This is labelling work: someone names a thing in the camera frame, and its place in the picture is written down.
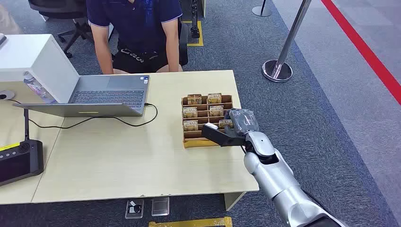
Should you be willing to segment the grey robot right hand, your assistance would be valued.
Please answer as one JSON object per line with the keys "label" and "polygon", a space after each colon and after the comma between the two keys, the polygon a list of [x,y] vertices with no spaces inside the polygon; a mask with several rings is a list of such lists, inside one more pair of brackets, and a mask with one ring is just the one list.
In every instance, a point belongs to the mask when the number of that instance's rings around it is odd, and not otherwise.
{"label": "grey robot right hand", "polygon": [[224,119],[231,120],[234,132],[238,136],[244,136],[251,131],[260,131],[255,114],[249,109],[229,109],[226,111]]}

